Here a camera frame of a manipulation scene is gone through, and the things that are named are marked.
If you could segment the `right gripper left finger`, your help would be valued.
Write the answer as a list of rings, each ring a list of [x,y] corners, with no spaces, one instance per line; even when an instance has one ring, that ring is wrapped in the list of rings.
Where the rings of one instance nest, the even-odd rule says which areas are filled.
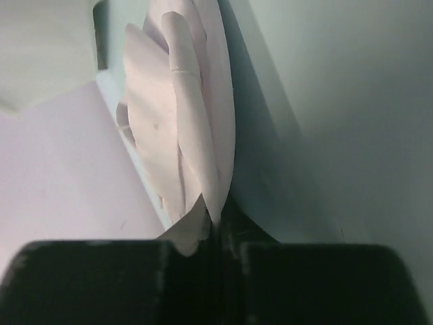
[[[214,324],[204,201],[154,240],[33,241],[1,281],[2,324]]]

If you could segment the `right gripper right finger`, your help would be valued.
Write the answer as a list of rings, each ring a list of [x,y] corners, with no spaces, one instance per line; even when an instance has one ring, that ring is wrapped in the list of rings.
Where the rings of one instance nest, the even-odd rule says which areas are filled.
[[[283,244],[234,199],[220,225],[224,324],[425,324],[397,253],[369,244]]]

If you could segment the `white long sleeve shirt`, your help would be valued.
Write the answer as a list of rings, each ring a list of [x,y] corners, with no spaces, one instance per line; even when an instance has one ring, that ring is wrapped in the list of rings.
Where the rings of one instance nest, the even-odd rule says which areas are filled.
[[[216,1],[150,1],[125,29],[118,126],[138,154],[156,205],[173,225],[202,200],[221,218],[233,175],[235,109]]]

